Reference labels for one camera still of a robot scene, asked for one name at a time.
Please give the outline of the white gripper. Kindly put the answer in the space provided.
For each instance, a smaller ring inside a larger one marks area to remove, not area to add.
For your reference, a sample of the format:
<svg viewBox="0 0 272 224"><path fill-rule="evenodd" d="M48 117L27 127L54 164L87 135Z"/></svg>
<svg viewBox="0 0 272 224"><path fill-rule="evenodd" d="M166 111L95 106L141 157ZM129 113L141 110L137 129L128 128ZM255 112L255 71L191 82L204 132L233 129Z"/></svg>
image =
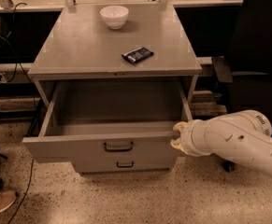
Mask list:
<svg viewBox="0 0 272 224"><path fill-rule="evenodd" d="M204 138L205 127L201 119L178 122L174 125L173 130L180 132L180 140L170 141L173 148L183 150L187 155L194 157L210 154Z"/></svg>

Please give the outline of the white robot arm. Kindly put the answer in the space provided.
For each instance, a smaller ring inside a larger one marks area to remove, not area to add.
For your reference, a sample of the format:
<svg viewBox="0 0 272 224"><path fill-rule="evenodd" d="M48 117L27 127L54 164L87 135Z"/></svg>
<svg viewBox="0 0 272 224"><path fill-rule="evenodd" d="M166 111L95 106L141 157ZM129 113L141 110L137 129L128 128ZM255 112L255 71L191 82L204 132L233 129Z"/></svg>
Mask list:
<svg viewBox="0 0 272 224"><path fill-rule="evenodd" d="M173 130L179 137L171 140L171 146L186 155L216 154L272 177L272 125L258 111L245 110L208 120L182 121Z"/></svg>

